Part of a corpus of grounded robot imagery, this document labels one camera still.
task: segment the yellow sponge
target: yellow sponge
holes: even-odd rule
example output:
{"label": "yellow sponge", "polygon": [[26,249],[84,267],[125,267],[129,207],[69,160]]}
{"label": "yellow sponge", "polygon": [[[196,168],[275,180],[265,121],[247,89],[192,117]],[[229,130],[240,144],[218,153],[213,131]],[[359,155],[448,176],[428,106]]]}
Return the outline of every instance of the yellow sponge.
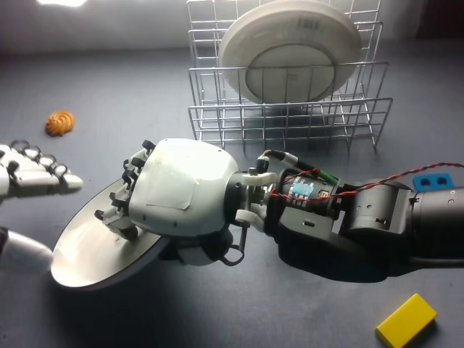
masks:
{"label": "yellow sponge", "polygon": [[436,314],[419,294],[414,294],[377,326],[376,333],[387,346],[401,348],[435,319]]}

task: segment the gray table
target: gray table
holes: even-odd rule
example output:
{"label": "gray table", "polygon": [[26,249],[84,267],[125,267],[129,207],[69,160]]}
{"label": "gray table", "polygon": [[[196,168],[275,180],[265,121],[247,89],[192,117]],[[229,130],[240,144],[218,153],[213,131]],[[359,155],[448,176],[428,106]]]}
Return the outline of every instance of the gray table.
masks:
{"label": "gray table", "polygon": [[[464,42],[384,43],[378,57],[391,64],[382,95],[394,106],[377,153],[354,142],[349,154],[335,146],[307,160],[351,179],[464,161]],[[38,144],[85,188],[5,202],[0,223],[53,247],[145,138],[192,138],[188,66],[184,50],[2,59],[1,142]],[[63,138],[44,133],[56,109],[77,115]],[[227,150],[247,168],[262,149]],[[464,183],[464,171],[450,172]],[[0,347],[382,347],[374,328],[415,292],[439,313],[437,329],[420,346],[460,347],[463,289],[464,270],[422,270],[375,284],[328,281],[290,268],[272,239],[250,233],[237,267],[158,262],[95,293],[60,291],[50,275],[0,274]]]}

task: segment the white plate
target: white plate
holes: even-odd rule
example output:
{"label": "white plate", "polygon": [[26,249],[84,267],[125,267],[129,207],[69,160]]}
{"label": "white plate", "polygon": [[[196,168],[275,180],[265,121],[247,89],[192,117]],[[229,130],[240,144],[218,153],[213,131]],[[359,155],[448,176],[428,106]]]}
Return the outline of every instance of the white plate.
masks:
{"label": "white plate", "polygon": [[91,199],[59,237],[51,264],[51,274],[58,284],[79,289],[104,288],[133,275],[166,247],[167,239],[142,230],[135,241],[126,241],[94,216],[95,210],[111,206],[109,194],[122,183],[116,181]]}
{"label": "white plate", "polygon": [[[235,21],[218,55],[221,67],[292,67],[288,77],[285,68],[265,69],[264,77],[262,69],[226,70],[231,87],[249,100],[308,102],[343,86],[355,65],[333,66],[357,62],[361,48],[355,25],[337,9],[310,0],[280,0]],[[308,65],[329,66],[302,67]]]}

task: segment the bright light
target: bright light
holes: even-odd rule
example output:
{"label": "bright light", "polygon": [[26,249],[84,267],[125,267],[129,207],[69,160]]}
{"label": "bright light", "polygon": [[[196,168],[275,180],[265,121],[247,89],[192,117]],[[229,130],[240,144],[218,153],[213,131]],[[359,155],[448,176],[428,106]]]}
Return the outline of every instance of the bright light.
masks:
{"label": "bright light", "polygon": [[79,7],[87,0],[37,0],[41,5],[62,5],[69,7]]}

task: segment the metal wire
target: metal wire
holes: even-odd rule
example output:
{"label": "metal wire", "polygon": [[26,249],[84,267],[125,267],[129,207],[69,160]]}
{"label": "metal wire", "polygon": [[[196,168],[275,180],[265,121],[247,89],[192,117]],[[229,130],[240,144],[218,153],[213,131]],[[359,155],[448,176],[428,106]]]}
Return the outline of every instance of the metal wire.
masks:
{"label": "metal wire", "polygon": [[[218,67],[219,45],[232,23],[253,7],[275,0],[188,0],[191,57],[189,70],[194,106],[188,109],[195,139],[220,144],[280,141],[286,149],[289,141],[302,141],[308,148],[311,140],[345,139],[347,148],[354,138],[369,138],[377,146],[388,117],[392,99],[380,98],[387,63],[374,62],[382,23],[377,22],[380,0],[365,8],[362,0],[327,0],[355,22],[362,39],[363,62],[332,66],[334,75],[351,65],[354,73],[346,83],[322,101],[310,101],[312,77],[330,67]],[[284,100],[289,92],[289,71],[307,70],[307,101],[283,104],[265,103],[265,80],[269,70],[283,70],[286,76]],[[234,91],[225,79],[237,76],[238,86],[248,72],[261,76],[261,102],[249,101],[239,88]]]}

